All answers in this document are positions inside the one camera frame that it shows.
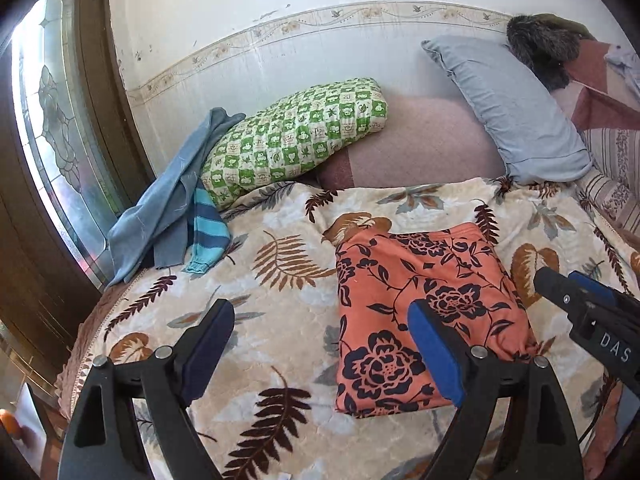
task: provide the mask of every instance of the wooden door frame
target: wooden door frame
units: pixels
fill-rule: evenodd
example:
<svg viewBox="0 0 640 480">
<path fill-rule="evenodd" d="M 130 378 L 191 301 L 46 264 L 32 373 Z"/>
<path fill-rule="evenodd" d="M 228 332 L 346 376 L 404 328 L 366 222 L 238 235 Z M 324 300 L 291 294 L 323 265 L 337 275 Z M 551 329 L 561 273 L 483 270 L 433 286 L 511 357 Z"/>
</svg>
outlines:
<svg viewBox="0 0 640 480">
<path fill-rule="evenodd" d="M 37 1 L 21 0 L 20 12 L 0 14 L 2 26 L 9 18 L 18 23 Z M 120 79 L 108 3 L 76 0 L 76 54 L 89 120 L 128 207 L 155 177 Z M 0 56 L 0 319 L 53 384 L 100 292 L 66 247 L 34 184 L 15 117 L 11 58 L 6 48 Z"/>
</svg>

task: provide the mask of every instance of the orange object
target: orange object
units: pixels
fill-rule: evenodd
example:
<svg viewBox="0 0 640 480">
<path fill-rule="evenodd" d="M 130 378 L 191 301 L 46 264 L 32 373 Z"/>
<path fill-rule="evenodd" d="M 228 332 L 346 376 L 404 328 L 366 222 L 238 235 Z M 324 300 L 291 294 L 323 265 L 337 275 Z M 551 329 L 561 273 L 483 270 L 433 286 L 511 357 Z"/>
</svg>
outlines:
<svg viewBox="0 0 640 480">
<path fill-rule="evenodd" d="M 20 440 L 22 438 L 22 428 L 11 412 L 0 410 L 0 422 L 12 439 Z"/>
<path fill-rule="evenodd" d="M 504 361 L 535 355 L 522 300 L 476 224 L 411 234 L 362 229 L 335 251 L 337 411 L 391 415 L 450 404 L 409 332 L 414 300 L 426 299 L 469 346 L 486 346 Z"/>
</svg>

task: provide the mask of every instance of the stained glass window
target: stained glass window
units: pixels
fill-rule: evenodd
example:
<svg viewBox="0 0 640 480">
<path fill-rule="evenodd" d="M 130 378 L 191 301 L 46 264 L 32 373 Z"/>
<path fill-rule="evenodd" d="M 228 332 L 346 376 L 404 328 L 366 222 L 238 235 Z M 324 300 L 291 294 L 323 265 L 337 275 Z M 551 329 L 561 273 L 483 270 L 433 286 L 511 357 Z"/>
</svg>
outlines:
<svg viewBox="0 0 640 480">
<path fill-rule="evenodd" d="M 102 289 L 113 277 L 106 234 L 124 207 L 82 94 L 74 0 L 39 0 L 12 45 L 15 115 L 31 176 L 69 251 Z"/>
</svg>

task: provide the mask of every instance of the screw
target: screw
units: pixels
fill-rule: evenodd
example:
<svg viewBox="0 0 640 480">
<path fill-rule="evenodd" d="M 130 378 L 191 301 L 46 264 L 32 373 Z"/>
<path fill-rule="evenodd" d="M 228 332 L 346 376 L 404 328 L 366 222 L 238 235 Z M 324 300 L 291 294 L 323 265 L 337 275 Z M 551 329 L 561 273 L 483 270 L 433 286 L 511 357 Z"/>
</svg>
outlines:
<svg viewBox="0 0 640 480">
<path fill-rule="evenodd" d="M 538 368 L 546 368 L 549 366 L 549 359 L 543 357 L 542 355 L 536 355 L 533 358 L 533 362 L 535 362 Z"/>
<path fill-rule="evenodd" d="M 106 355 L 97 355 L 94 358 L 94 366 L 96 368 L 102 368 L 105 364 L 107 364 L 107 362 L 109 361 L 109 358 Z"/>
<path fill-rule="evenodd" d="M 174 353 L 174 349 L 170 346 L 161 346 L 156 349 L 156 357 L 158 359 L 167 359 L 168 357 L 171 357 L 172 353 Z"/>
<path fill-rule="evenodd" d="M 471 355 L 478 359 L 484 359 L 489 355 L 489 352 L 484 346 L 476 345 L 471 347 Z"/>
</svg>

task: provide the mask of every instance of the pillow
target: pillow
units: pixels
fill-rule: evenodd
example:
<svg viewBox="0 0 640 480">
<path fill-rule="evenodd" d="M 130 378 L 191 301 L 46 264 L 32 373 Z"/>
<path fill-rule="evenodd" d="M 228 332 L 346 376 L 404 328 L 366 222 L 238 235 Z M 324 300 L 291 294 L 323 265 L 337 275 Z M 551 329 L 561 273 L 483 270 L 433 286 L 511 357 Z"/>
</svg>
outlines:
<svg viewBox="0 0 640 480">
<path fill-rule="evenodd" d="M 223 210 L 251 190 L 312 170 L 385 121 L 386 101 L 373 79 L 313 86 L 231 128 L 209 153 L 202 181 Z"/>
<path fill-rule="evenodd" d="M 516 182 L 571 182 L 592 166 L 577 130 L 503 44 L 440 36 L 422 47 L 458 85 Z"/>
<path fill-rule="evenodd" d="M 389 96 L 385 129 L 316 169 L 324 189 L 409 187 L 497 178 L 504 163 L 462 99 Z"/>
</svg>

